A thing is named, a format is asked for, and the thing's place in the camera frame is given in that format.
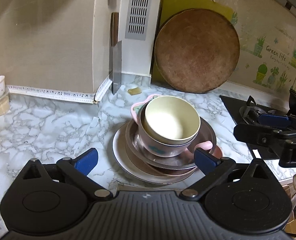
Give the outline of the large white floral plate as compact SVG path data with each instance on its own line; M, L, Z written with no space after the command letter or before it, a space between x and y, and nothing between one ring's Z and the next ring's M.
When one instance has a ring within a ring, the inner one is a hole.
M123 168L124 171L134 176L135 178L142 180L147 183L157 184L157 185L169 185L178 183L190 177L192 174L183 175L179 177L169 177L169 176L154 176L149 173L142 171L137 168L129 159L125 146L125 132L128 123L123 124L115 133L112 141L112 151L117 163Z

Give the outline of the pink handled steel bowl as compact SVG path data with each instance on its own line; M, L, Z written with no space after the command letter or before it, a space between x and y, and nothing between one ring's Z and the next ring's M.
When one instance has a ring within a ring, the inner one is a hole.
M143 110L144 110L144 107L147 105L147 103L158 96L163 96L163 95L152 94L152 95L149 95L145 101L137 102L133 104L131 106L131 115L134 122L138 125L139 137L143 140L145 149L147 149L152 154L158 155L161 157L174 157L179 155L181 152L183 152L183 150L186 149L189 146L189 144L192 143L192 140L198 135L198 133L197 135L195 135L195 137L191 141L183 145L168 145L153 139L145 131L143 127L143 120L141 120L141 117L143 116Z

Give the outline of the cream plastic bowl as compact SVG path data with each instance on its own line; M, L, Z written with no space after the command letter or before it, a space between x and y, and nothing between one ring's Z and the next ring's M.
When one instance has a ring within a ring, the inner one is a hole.
M201 120L187 101L170 95L158 96L144 107L143 127L155 140L168 145L183 145L199 132Z

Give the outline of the wide stainless steel bowl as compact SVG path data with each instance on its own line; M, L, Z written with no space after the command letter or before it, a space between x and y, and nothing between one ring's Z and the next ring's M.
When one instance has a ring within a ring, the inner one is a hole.
M145 149L143 140L139 137L138 125L134 121L128 122L125 139L131 151L142 161L151 166L167 170L187 170L196 167L193 160L193 150L197 147L204 148L210 154L214 154L216 150L215 132L204 119L201 119L201 128L192 143L174 157L161 157Z

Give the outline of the black gas stove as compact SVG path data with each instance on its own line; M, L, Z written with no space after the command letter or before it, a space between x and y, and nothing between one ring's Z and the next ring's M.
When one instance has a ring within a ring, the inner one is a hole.
M248 100L240 100L236 98L231 98L228 96L221 95L220 99L224 103L224 106L228 110L235 124L250 124L256 126L264 126L258 123L258 117L261 114L272 114L272 115L282 115L285 116L279 110L269 108L266 106L258 105L252 96L248 97ZM288 130L290 125L287 128L276 128L280 130ZM279 156L274 153L272 150L267 147L247 144L247 147L254 158L262 158L264 160L276 160L279 159Z

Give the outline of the yellow sponge piece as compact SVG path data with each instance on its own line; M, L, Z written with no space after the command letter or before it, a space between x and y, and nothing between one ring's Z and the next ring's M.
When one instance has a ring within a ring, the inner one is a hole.
M140 87L136 87L136 88L131 88L131 89L129 89L127 92L128 92L128 94L130 94L131 96L134 96L134 95L141 94L141 93L142 93L142 90L141 90Z

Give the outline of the grey ventilation grille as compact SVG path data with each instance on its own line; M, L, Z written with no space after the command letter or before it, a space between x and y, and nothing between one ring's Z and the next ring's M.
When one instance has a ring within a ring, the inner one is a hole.
M129 0L125 38L144 41L146 39L151 0Z

